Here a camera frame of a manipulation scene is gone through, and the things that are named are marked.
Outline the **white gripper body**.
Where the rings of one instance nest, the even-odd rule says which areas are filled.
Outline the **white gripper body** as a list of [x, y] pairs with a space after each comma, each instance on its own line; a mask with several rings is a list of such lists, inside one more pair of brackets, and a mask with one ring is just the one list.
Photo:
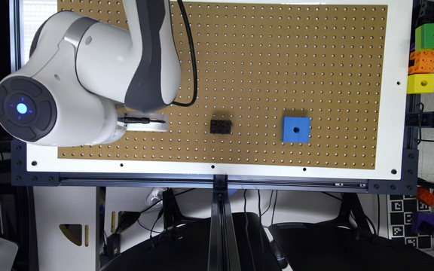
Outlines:
[[169, 118], [161, 113], [142, 113], [138, 111], [129, 111], [118, 118], [127, 131], [134, 132], [166, 132], [169, 129]]

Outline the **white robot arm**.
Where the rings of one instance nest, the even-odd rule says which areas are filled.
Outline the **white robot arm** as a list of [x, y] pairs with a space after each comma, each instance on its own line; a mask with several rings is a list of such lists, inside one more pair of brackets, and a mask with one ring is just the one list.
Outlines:
[[165, 132], [181, 69], [167, 1], [126, 1], [128, 29], [61, 11], [28, 62], [0, 82], [0, 124], [23, 142], [100, 145], [128, 131]]

